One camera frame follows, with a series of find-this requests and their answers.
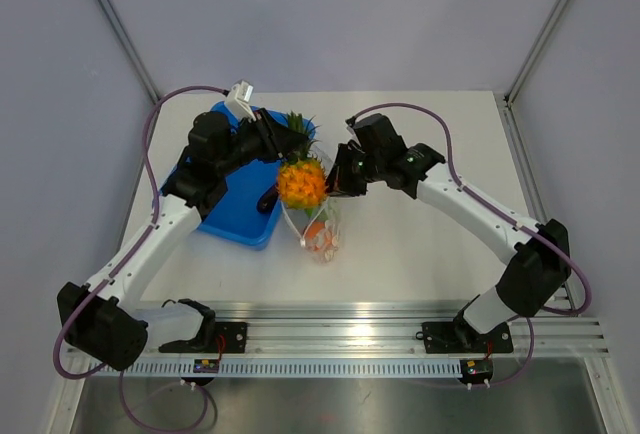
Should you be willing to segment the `toy pineapple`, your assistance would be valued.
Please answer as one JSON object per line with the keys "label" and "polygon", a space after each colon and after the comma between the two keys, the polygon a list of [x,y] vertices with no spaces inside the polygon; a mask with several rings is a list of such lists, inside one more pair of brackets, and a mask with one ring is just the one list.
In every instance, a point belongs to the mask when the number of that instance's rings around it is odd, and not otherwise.
{"label": "toy pineapple", "polygon": [[301,113],[293,111],[287,114],[286,122],[289,128],[304,134],[307,140],[281,164],[275,187],[287,208],[312,210],[327,198],[326,171],[312,150],[315,128],[310,121],[304,120]]}

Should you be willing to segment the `dark purple toy eggplant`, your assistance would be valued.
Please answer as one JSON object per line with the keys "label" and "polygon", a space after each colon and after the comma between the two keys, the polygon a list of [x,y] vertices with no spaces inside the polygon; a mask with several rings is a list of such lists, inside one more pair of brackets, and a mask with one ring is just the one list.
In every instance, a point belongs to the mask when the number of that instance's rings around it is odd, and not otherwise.
{"label": "dark purple toy eggplant", "polygon": [[277,186],[273,184],[258,199],[256,203],[257,211],[261,214],[271,213],[274,210],[276,203],[278,202],[278,197],[279,195]]}

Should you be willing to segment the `clear zip top bag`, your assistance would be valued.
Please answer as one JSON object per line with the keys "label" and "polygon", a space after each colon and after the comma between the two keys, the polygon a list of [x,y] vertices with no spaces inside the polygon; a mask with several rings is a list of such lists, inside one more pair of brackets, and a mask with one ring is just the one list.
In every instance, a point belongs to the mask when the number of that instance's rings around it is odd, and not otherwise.
{"label": "clear zip top bag", "polygon": [[334,259],[341,240],[341,212],[328,188],[332,167],[328,155],[312,141],[304,156],[278,168],[275,185],[287,225],[300,247],[320,264]]}

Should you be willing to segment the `orange toy fruit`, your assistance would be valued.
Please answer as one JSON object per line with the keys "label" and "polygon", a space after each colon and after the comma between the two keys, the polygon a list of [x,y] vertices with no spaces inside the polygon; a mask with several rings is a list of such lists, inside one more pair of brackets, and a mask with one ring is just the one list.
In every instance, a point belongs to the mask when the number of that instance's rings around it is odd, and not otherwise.
{"label": "orange toy fruit", "polygon": [[332,243],[332,234],[326,223],[314,221],[309,225],[305,234],[305,247],[311,251],[323,250]]}

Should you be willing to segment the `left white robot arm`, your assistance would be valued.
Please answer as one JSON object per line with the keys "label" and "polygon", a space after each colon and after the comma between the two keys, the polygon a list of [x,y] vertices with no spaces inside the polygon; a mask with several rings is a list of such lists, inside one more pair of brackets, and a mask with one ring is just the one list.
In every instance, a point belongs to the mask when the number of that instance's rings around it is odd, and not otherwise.
{"label": "left white robot arm", "polygon": [[254,115],[236,125],[219,111],[194,119],[174,170],[154,196],[147,224],[85,284],[67,283],[59,291],[68,344],[116,371],[127,370],[147,349],[221,348],[213,309],[191,299],[149,310],[138,303],[171,253],[225,196],[229,175],[254,161],[284,161],[310,141],[307,131],[278,122],[265,109]]}

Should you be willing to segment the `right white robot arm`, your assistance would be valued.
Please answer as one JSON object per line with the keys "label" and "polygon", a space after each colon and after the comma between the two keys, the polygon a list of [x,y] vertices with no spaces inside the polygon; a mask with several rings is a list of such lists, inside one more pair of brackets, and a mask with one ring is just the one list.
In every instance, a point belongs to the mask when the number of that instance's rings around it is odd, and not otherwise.
{"label": "right white robot arm", "polygon": [[550,220],[507,215],[501,206],[466,192],[443,155],[418,143],[365,151],[355,141],[339,146],[327,183],[337,197],[358,197],[383,182],[446,214],[481,240],[504,264],[496,285],[454,317],[445,342],[478,352],[492,331],[515,317],[535,316],[570,275],[568,232]]}

